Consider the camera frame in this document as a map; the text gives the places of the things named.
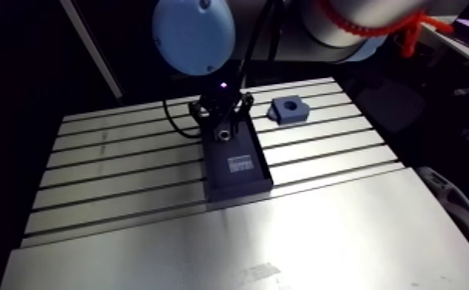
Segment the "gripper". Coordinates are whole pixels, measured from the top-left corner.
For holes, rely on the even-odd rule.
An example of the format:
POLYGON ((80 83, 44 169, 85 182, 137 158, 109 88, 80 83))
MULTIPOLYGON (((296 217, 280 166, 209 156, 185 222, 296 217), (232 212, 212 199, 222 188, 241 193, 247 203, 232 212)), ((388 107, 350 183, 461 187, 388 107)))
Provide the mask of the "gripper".
POLYGON ((205 86, 200 96, 200 102, 188 103, 188 110, 203 136, 212 134, 218 127, 220 113, 228 113, 232 110, 230 133, 232 136, 236 136, 239 123, 249 117, 249 111, 253 104, 253 95, 251 93, 241 94, 240 87, 236 82, 214 81, 205 86), (239 100, 241 105, 236 109, 234 107, 239 100))

